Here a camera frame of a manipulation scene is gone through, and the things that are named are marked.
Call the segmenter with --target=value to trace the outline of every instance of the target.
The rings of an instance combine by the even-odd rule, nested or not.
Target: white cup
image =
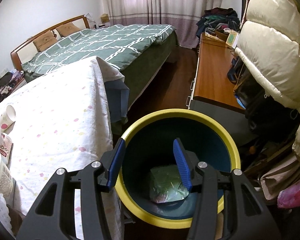
[[[0,132],[5,131],[16,121],[16,111],[12,105],[7,105],[6,111],[0,115]]]
[[[11,177],[10,171],[2,160],[0,154],[0,193],[6,198],[10,196],[13,189],[13,179]]]

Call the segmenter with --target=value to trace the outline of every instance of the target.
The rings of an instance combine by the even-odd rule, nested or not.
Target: label
[[[226,41],[226,44],[235,49],[238,43],[239,35],[240,34],[237,33],[236,31],[231,30],[228,39]]]
[[[12,141],[8,139],[4,134],[1,134],[3,138],[3,143],[0,145],[0,154],[7,158],[9,156],[11,148],[12,148]]]
[[[5,165],[3,165],[2,171],[0,177],[0,193],[3,194],[3,197],[7,197],[12,192],[13,183],[11,182],[11,175]]]

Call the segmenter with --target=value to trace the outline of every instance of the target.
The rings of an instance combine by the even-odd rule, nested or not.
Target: desk
[[[196,76],[186,105],[190,110],[215,119],[229,132],[237,146],[241,146],[256,136],[250,132],[244,109],[234,97],[234,85],[227,78],[233,58],[225,42],[207,38],[203,33]]]

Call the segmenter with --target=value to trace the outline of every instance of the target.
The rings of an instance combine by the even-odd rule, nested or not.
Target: white down jacket
[[[253,77],[300,112],[300,8],[295,0],[250,0],[236,48]],[[300,160],[300,127],[294,150]]]

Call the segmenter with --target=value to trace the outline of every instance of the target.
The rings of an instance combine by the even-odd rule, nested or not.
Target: green plastic bag
[[[150,170],[150,200],[166,203],[185,199],[189,195],[183,186],[176,165],[155,167]]]

